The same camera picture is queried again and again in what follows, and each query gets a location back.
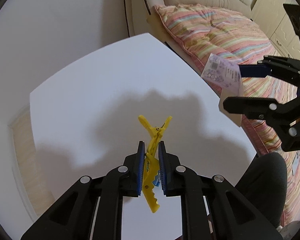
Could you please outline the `pink paper packet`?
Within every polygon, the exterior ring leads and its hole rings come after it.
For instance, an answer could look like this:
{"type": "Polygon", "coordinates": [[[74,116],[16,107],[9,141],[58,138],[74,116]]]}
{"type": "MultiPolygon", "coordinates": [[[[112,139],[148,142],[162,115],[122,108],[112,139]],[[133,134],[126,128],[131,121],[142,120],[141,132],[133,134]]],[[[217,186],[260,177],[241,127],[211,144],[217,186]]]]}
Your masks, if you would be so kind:
{"type": "Polygon", "coordinates": [[[243,83],[239,65],[218,55],[210,54],[201,78],[226,89],[234,96],[243,95],[243,83]]]}

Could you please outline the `blue binder clip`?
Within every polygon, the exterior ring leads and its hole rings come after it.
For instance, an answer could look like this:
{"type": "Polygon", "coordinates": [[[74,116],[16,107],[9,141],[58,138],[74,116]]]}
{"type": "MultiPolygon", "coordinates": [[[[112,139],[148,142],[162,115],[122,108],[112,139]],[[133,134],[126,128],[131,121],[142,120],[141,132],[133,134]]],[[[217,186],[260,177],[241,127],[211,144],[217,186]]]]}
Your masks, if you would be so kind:
{"type": "Polygon", "coordinates": [[[166,177],[164,174],[161,173],[161,171],[158,171],[158,174],[155,175],[154,180],[152,181],[153,185],[156,187],[161,186],[162,191],[165,191],[166,186],[166,177]]]}

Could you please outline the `yellow plastic hair clip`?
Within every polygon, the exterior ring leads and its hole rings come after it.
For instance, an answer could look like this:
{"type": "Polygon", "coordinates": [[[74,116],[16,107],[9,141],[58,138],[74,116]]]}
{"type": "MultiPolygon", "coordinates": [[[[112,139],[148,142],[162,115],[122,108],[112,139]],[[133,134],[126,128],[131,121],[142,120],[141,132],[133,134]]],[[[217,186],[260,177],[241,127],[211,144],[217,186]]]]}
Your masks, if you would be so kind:
{"type": "Polygon", "coordinates": [[[155,157],[155,155],[159,142],[168,128],[172,117],[169,116],[162,126],[152,126],[143,115],[138,116],[138,120],[151,137],[145,153],[145,162],[143,165],[142,192],[150,210],[153,213],[156,213],[160,205],[158,204],[158,200],[155,197],[153,189],[155,187],[154,181],[158,178],[160,167],[159,160],[155,157]]]}

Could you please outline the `cream wardrobe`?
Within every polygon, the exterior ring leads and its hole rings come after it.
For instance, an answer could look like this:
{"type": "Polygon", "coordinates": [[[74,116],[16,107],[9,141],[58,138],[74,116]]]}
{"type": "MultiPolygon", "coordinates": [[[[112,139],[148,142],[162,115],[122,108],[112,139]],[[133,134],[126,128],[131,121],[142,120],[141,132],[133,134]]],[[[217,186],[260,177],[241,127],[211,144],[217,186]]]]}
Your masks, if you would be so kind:
{"type": "Polygon", "coordinates": [[[300,60],[300,40],[283,7],[296,3],[296,0],[257,0],[252,9],[252,20],[281,56],[300,60]]]}

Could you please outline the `white bedside table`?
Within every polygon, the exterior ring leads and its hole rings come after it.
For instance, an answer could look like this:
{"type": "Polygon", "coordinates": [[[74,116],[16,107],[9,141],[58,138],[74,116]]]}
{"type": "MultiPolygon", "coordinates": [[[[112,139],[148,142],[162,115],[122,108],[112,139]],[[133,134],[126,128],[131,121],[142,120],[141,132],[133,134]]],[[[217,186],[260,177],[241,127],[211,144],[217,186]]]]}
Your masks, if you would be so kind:
{"type": "MultiPolygon", "coordinates": [[[[82,176],[99,178],[145,151],[152,126],[172,120],[162,140],[180,164],[234,185],[255,150],[219,109],[219,97],[173,51],[149,34],[116,42],[63,68],[30,95],[34,143],[57,200],[82,176]]],[[[155,188],[153,213],[142,192],[124,197],[121,239],[174,239],[182,234],[181,200],[155,188]]]]}

